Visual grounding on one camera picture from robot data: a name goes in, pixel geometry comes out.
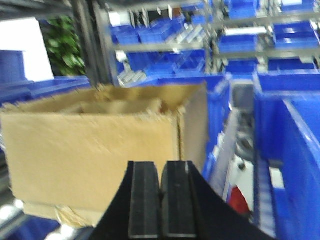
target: blue storage bin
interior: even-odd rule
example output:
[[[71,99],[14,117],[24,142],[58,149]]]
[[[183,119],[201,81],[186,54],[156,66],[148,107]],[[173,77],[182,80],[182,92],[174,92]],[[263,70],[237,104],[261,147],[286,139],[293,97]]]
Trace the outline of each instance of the blue storage bin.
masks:
[[[193,25],[204,25],[206,24],[206,17],[203,15],[193,15],[191,17],[191,22]],[[210,23],[214,22],[213,16],[209,16],[209,22]]]
[[[114,35],[120,45],[135,45],[140,43],[139,35],[135,29],[116,32]]]
[[[303,2],[302,4],[295,5],[282,5],[281,11],[283,13],[292,13],[292,12],[313,12],[315,3],[313,2]]]
[[[257,70],[258,60],[231,60],[225,67],[227,73],[253,73]]]
[[[283,129],[277,124],[280,116],[276,115],[276,109],[280,108],[283,99],[320,94],[320,73],[316,70],[295,71],[291,74],[270,72],[255,75],[253,81],[256,147],[263,158],[280,159]]]
[[[310,21],[298,21],[292,23],[274,24],[273,29],[275,33],[291,32],[292,29],[313,29]]]
[[[259,10],[259,1],[257,0],[232,0],[229,3],[230,19],[247,19],[256,16]]]
[[[184,16],[170,18],[159,18],[151,23],[151,27],[158,27],[169,24],[171,26],[172,33],[178,33],[184,28],[186,18]]]
[[[183,60],[184,55],[178,53],[164,53],[158,63],[176,63],[178,64],[181,60]]]
[[[118,71],[118,75],[125,70],[125,65],[122,62],[116,62],[116,68]]]
[[[27,81],[22,51],[0,50],[0,84]]]
[[[112,41],[114,44],[118,44],[118,38],[116,34],[120,32],[127,32],[127,31],[133,31],[134,28],[131,25],[123,25],[123,26],[110,26],[110,32],[111,32],[111,37]]]
[[[285,189],[274,188],[276,235],[279,240],[295,239],[295,229]]]
[[[258,45],[257,35],[231,35],[222,36],[218,47],[221,53],[254,52]]]
[[[202,73],[206,67],[206,61],[204,59],[192,59],[188,58],[181,65],[178,65],[174,72],[176,74],[179,73]]]
[[[185,50],[185,51],[182,51],[181,53],[184,55],[185,58],[190,58],[193,60],[206,58],[206,51],[203,49]]]
[[[280,170],[294,236],[283,239],[319,239],[320,125],[315,113],[320,112],[320,99],[287,99],[277,110],[277,124],[283,129]]]
[[[149,81],[139,82],[131,87],[198,85],[204,81],[207,83],[209,142],[211,146],[215,146],[217,144],[218,134],[223,130],[224,121],[228,119],[230,112],[230,83],[225,75],[155,78]]]
[[[89,88],[91,85],[87,80],[69,82],[57,86],[50,86],[31,91],[33,99],[45,98],[56,94],[64,94],[75,89]]]
[[[147,67],[144,72],[147,76],[173,74],[175,67],[173,62],[158,62]]]
[[[160,54],[158,52],[132,52],[126,54],[133,71],[143,71],[150,64],[155,63]]]
[[[143,44],[163,43],[173,33],[170,24],[156,25],[152,28],[137,28],[137,32]]]
[[[15,104],[17,102],[26,102],[32,100],[32,94],[26,87],[17,89],[5,89],[0,91],[0,105],[5,103]]]
[[[315,31],[275,34],[276,49],[307,49],[319,46],[319,36]]]
[[[30,216],[7,240],[43,240],[59,226],[57,221]]]

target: white wall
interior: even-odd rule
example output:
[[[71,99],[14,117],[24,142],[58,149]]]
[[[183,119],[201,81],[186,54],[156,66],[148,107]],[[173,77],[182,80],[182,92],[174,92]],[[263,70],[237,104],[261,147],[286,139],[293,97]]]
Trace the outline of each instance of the white wall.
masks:
[[[35,18],[0,22],[0,50],[23,51],[25,76],[28,80],[53,79],[47,50]]]
[[[112,26],[130,25],[130,16],[127,11],[111,11],[109,13],[110,23]]]

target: metal shelving rack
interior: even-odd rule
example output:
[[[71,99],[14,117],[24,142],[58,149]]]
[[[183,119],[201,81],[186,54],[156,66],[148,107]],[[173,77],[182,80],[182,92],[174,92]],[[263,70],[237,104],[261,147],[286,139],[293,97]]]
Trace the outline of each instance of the metal shelving rack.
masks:
[[[163,44],[140,44],[120,46],[114,45],[110,33],[110,11],[147,11],[154,9],[166,9],[168,6],[176,7],[181,4],[195,4],[203,1],[205,4],[206,25],[203,26],[205,36],[200,41],[188,43],[168,41]],[[275,1],[268,0],[266,6],[272,6],[265,16],[257,16],[246,19],[225,19],[224,4],[222,0],[214,0],[209,5],[208,0],[0,0],[0,21],[26,18],[48,17],[58,15],[74,15],[77,32],[81,41],[83,57],[86,65],[86,73],[92,86],[98,84],[118,84],[116,67],[116,51],[125,52],[149,52],[149,51],[174,51],[174,50],[206,50],[206,71],[217,71],[219,61],[223,59],[258,58],[266,61],[268,58],[294,58],[315,57],[319,59],[320,47],[309,49],[278,50],[264,46],[261,50],[253,52],[234,52],[211,54],[210,43],[216,45],[219,31],[226,28],[241,28],[248,26],[269,27],[275,23],[292,23],[305,20],[320,19],[320,12],[278,13],[275,9]],[[127,73],[130,78],[142,78],[133,72]]]
[[[110,25],[109,11],[134,11],[146,12],[148,10],[167,9],[180,6],[181,4],[195,4],[203,1],[205,7],[206,24],[203,26],[205,36],[192,42],[178,42],[168,40],[165,43],[157,44],[135,44],[135,45],[114,45],[111,39],[110,30],[106,26]],[[174,52],[182,50],[206,50],[206,72],[212,73],[219,71],[219,66],[223,59],[258,58],[266,64],[268,58],[293,58],[293,57],[315,57],[319,58],[320,48],[315,49],[286,49],[278,50],[270,46],[254,52],[235,52],[219,53],[210,45],[216,44],[219,31],[231,28],[241,28],[248,26],[265,26],[268,28],[275,23],[291,23],[304,20],[320,19],[320,12],[301,12],[301,13],[279,13],[274,7],[265,15],[246,18],[246,19],[225,19],[224,4],[221,0],[214,0],[213,5],[209,5],[207,0],[189,1],[142,1],[130,4],[125,1],[125,6],[116,5],[115,1],[104,0],[72,0],[73,12],[77,19],[77,28],[83,47],[84,60],[87,66],[87,75],[91,79],[92,85],[98,83],[112,83],[118,85],[118,73],[116,71],[116,51],[124,52]],[[274,5],[273,0],[265,2],[267,6]],[[213,15],[213,23],[209,22],[209,16]]]

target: open cardboard box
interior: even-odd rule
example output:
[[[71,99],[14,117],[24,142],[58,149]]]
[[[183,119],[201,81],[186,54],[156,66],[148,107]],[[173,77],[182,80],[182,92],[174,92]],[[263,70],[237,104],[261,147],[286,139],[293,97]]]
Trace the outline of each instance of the open cardboard box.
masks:
[[[206,158],[205,85],[77,90],[6,105],[1,127],[13,194],[27,214],[95,225],[128,161]]]

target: green plant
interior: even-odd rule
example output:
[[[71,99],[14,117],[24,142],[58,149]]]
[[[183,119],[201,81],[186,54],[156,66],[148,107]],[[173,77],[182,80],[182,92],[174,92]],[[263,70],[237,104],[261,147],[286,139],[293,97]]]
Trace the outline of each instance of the green plant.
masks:
[[[48,29],[42,32],[52,67],[58,68],[64,76],[85,75],[85,63],[73,19],[63,16],[47,22]]]

